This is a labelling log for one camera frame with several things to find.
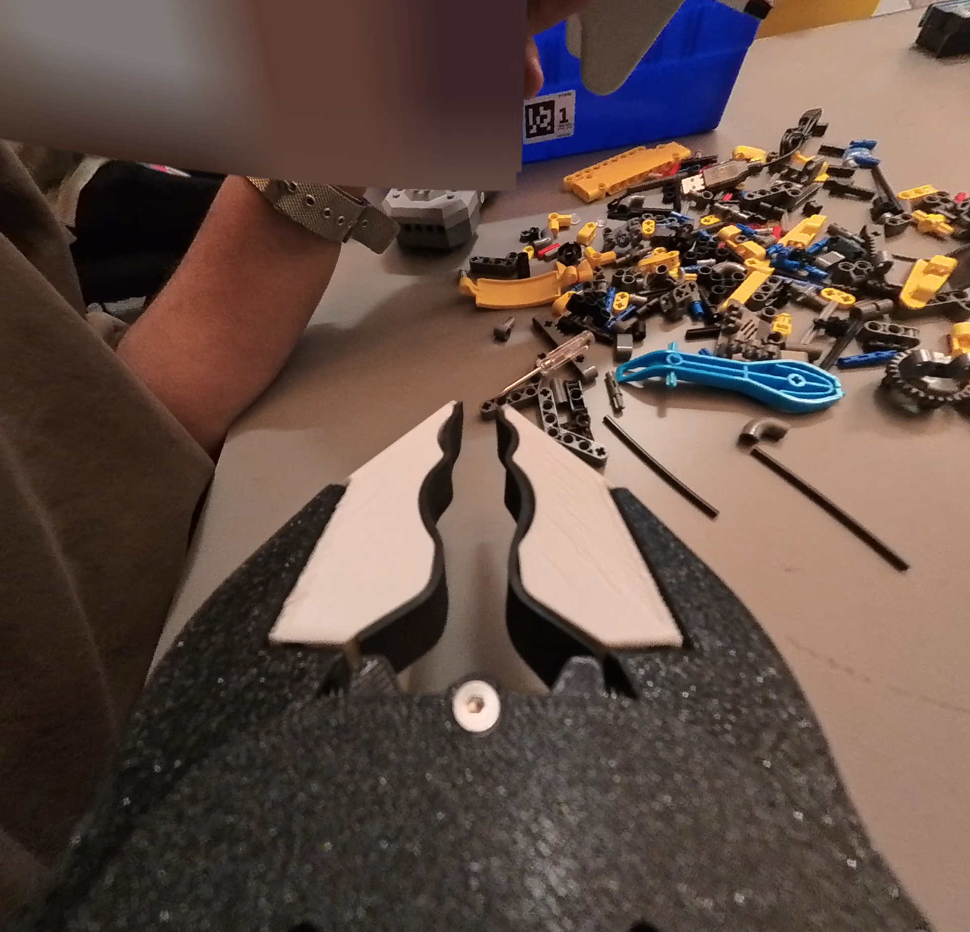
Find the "long yellow holed panel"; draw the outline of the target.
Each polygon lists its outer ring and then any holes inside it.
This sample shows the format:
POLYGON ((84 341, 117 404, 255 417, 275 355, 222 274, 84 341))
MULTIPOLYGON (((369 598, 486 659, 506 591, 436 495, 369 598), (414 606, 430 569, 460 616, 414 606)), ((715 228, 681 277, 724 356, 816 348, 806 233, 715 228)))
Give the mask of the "long yellow holed panel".
POLYGON ((595 202, 643 182, 675 174, 692 156, 692 150, 675 141, 651 149, 639 146, 566 175, 563 188, 583 202, 595 202))

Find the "thin black rod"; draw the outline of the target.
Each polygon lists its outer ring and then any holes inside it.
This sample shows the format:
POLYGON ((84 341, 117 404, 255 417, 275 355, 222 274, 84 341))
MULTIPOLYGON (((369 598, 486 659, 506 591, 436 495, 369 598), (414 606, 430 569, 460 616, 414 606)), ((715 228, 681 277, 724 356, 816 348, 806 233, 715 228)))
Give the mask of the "thin black rod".
POLYGON ((604 416, 602 423, 618 441, 632 453, 638 461, 653 471, 670 489, 684 501, 691 504, 706 518, 714 521, 719 518, 720 511, 713 504, 705 500, 700 494, 684 483, 672 471, 653 457, 632 435, 630 435, 614 418, 604 416))
POLYGON ((907 572, 910 570, 910 563, 891 549, 888 544, 867 527, 863 526, 854 516, 844 511, 835 502, 832 502, 824 493, 782 464, 771 453, 759 446, 752 447, 749 453, 759 463, 781 477, 786 483, 794 487, 794 489, 798 490, 810 502, 813 502, 824 512, 828 513, 832 519, 845 527, 870 550, 880 556, 885 562, 891 564, 897 571, 907 572))

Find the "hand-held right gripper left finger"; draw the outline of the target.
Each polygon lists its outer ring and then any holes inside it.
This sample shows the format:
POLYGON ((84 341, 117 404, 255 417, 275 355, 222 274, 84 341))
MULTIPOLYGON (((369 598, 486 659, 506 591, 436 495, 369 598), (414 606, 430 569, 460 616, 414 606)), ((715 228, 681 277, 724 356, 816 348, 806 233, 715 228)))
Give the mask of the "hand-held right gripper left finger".
POLYGON ((394 671, 435 646, 448 603, 438 521, 463 422, 461 403, 443 405, 349 477, 271 643, 382 656, 394 671))

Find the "pile of toy building parts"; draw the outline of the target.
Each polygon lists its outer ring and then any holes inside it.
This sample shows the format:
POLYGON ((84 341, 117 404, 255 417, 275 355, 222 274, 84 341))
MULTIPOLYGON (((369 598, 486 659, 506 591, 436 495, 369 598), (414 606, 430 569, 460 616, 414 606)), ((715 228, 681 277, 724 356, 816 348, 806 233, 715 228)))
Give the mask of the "pile of toy building parts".
POLYGON ((603 383, 617 415, 626 387, 665 385, 621 384, 616 368, 670 344, 838 380, 882 368, 902 409, 964 407, 968 194, 895 191, 876 140, 832 145, 827 130, 809 110, 776 150, 693 151, 675 174, 584 202, 604 204, 604 219, 553 212, 517 250, 468 259, 459 291, 481 310, 544 311, 539 356, 592 332, 584 355, 529 382, 578 380, 585 397, 598 342, 612 351, 603 383))

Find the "grey and black beam frame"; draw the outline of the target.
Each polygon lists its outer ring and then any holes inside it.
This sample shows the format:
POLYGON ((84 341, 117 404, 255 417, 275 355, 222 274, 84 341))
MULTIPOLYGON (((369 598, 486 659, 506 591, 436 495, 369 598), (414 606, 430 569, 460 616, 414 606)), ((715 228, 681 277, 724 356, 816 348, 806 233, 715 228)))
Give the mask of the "grey and black beam frame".
POLYGON ((551 439, 593 467, 607 463, 607 449, 592 436, 591 417, 578 380, 542 379, 521 385, 509 394, 483 402, 482 419, 492 420, 503 405, 535 406, 540 427, 551 439))

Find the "grey toy motor block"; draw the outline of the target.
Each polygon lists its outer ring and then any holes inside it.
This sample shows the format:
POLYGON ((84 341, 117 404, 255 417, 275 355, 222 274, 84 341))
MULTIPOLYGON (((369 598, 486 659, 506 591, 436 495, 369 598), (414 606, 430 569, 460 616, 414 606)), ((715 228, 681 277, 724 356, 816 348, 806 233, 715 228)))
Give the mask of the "grey toy motor block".
POLYGON ((451 251, 477 231, 483 191, 391 188, 382 208, 399 226, 398 245, 418 251, 451 251))

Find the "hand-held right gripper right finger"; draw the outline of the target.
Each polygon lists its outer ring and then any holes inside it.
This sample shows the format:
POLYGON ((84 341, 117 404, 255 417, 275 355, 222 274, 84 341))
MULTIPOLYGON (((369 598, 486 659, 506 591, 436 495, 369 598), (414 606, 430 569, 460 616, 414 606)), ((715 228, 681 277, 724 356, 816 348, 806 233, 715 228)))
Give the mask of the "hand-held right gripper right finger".
POLYGON ((496 417, 504 502, 515 527, 506 626, 545 685, 574 658, 632 685, 622 657, 680 650, 684 633, 621 511, 625 492, 517 411, 496 417))

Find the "person's left forearm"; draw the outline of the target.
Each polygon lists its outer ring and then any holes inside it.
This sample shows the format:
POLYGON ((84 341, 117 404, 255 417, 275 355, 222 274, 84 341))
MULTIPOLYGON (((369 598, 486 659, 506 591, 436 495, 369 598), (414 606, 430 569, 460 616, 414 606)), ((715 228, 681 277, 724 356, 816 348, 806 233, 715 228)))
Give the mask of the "person's left forearm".
POLYGON ((341 250, 230 174, 176 271, 115 352, 215 460, 294 352, 341 250))

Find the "dark cloth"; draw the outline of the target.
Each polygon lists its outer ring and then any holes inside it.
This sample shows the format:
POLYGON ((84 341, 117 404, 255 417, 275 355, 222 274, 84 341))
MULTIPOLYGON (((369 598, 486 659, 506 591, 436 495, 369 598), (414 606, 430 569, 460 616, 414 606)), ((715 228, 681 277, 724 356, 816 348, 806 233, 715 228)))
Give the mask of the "dark cloth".
POLYGON ((72 256, 84 302, 150 299, 176 270, 224 174, 103 165, 79 194, 72 256))

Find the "cyan plastic separator tool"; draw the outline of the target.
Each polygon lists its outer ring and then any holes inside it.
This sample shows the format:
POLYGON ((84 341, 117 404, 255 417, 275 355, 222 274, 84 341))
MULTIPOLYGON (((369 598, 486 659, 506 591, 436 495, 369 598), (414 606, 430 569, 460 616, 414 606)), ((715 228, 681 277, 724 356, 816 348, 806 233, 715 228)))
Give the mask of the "cyan plastic separator tool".
POLYGON ((633 358, 615 374, 621 384, 658 380, 668 388, 688 384, 731 392, 792 415, 825 411, 844 396, 836 377, 807 362, 732 360, 687 353, 677 344, 633 358))

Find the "small clear-handled screwdriver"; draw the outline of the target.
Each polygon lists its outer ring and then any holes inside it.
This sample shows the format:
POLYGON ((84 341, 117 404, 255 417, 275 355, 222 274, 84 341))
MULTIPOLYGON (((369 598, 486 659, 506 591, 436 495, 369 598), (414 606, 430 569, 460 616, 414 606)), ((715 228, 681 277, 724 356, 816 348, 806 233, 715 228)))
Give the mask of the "small clear-handled screwdriver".
POLYGON ((577 358, 584 355, 590 345, 595 341, 595 336, 590 331, 579 332, 570 337, 563 344, 556 346, 548 353, 539 356, 535 366, 522 377, 513 381, 505 387, 498 397, 504 397, 519 386, 526 384, 540 376, 545 376, 550 371, 561 368, 567 363, 574 362, 577 358))

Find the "blue plastic bin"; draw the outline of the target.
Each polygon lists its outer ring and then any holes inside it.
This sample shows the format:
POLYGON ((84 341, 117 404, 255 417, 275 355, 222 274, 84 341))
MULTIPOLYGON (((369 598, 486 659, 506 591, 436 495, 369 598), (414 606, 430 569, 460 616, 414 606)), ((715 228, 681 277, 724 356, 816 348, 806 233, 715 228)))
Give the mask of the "blue plastic bin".
POLYGON ((566 47, 566 20, 539 34, 544 82, 524 106, 523 161, 714 129, 762 20, 716 0, 685 0, 628 79, 605 96, 583 85, 580 61, 566 47))

